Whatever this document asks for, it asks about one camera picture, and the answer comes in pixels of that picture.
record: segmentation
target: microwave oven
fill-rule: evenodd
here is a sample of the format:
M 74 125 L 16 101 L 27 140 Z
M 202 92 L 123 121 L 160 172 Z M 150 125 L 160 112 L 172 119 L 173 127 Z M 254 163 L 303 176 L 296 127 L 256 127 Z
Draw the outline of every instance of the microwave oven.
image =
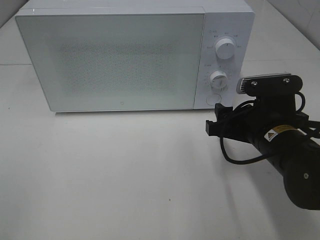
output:
M 231 106 L 243 0 L 29 0 L 15 20 L 53 112 Z

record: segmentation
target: white tabletop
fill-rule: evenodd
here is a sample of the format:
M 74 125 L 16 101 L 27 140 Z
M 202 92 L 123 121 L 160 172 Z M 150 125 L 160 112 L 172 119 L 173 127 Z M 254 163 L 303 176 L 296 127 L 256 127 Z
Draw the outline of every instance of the white tabletop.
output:
M 320 120 L 320 51 L 268 2 L 249 4 L 242 75 L 298 74 Z M 13 19 L 0 29 L 0 116 L 1 240 L 319 239 L 320 212 L 294 206 L 266 160 L 224 160 L 205 132 L 212 110 L 50 112 Z

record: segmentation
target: black cable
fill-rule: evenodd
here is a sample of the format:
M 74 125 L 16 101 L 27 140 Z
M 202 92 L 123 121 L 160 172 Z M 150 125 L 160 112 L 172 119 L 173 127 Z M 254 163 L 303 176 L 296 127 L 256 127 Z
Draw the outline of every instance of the black cable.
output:
M 301 111 L 305 108 L 306 106 L 306 98 L 305 95 L 303 95 L 301 92 L 297 92 L 297 95 L 299 95 L 301 97 L 301 106 L 299 107 L 299 109 L 296 111 L 296 113 L 301 113 Z
M 305 104 L 306 104 L 306 100 L 305 100 L 305 96 L 299 92 L 297 93 L 301 99 L 302 99 L 302 104 L 301 104 L 301 107 L 298 109 L 298 111 L 302 111 L 302 109 L 305 107 Z M 255 104 L 257 103 L 256 100 L 248 100 L 248 101 L 245 101 L 243 103 L 241 103 L 239 106 L 237 106 L 234 111 L 238 111 L 239 109 L 242 109 L 244 106 L 248 105 L 248 104 L 251 104 L 253 103 L 253 107 L 251 108 L 247 108 L 243 111 L 240 111 L 240 112 L 237 112 L 237 113 L 234 113 L 232 114 L 231 116 L 227 117 L 224 121 L 224 125 L 221 129 L 221 136 L 224 135 L 225 133 L 225 129 L 226 129 L 226 126 L 227 126 L 227 123 L 239 116 L 239 115 L 242 115 L 242 114 L 245 114 L 245 113 L 248 113 L 250 111 L 252 111 L 254 108 L 255 108 Z M 221 147 L 221 151 L 222 151 L 222 154 L 224 156 L 224 158 L 229 162 L 229 163 L 232 163 L 232 164 L 236 164 L 236 165 L 247 165 L 247 164 L 253 164 L 253 163 L 256 163 L 256 162 L 259 162 L 259 161 L 262 161 L 264 159 L 268 159 L 268 158 L 271 158 L 271 157 L 274 157 L 276 155 L 279 155 L 279 154 L 282 154 L 282 153 L 285 153 L 287 151 L 289 151 L 292 147 L 296 146 L 296 145 L 299 145 L 305 141 L 307 141 L 308 139 L 312 138 L 312 137 L 315 137 L 319 134 L 320 132 L 320 128 L 316 128 L 312 131 L 310 131 L 307 135 L 303 136 L 303 138 L 301 140 L 299 140 L 297 143 L 293 144 L 292 146 L 289 146 L 289 147 L 286 147 L 284 148 L 283 150 L 281 151 L 277 151 L 277 152 L 272 152 L 272 153 L 267 153 L 267 154 L 263 154 L 263 155 L 260 155 L 260 156 L 257 156 L 257 157 L 254 157 L 254 158 L 251 158 L 251 159 L 247 159 L 247 160 L 234 160 L 232 158 L 230 158 L 227 154 L 227 151 L 226 151 L 226 148 L 225 148 L 225 143 L 224 143 L 224 138 L 223 137 L 220 137 L 220 147 Z

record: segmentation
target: power level knob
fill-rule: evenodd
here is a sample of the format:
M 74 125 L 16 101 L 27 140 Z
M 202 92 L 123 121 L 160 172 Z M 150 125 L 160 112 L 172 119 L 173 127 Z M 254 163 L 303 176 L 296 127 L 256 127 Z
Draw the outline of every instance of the power level knob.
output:
M 228 77 L 224 71 L 215 71 L 209 76 L 211 87 L 223 89 L 228 84 Z
M 215 44 L 216 55 L 224 60 L 235 54 L 235 48 L 235 42 L 229 37 L 222 38 Z

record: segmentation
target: control panel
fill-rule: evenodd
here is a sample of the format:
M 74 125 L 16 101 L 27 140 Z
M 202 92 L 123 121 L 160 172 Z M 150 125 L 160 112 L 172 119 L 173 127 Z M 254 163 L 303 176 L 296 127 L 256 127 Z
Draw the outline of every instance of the control panel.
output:
M 254 14 L 206 13 L 194 108 L 232 106 Z

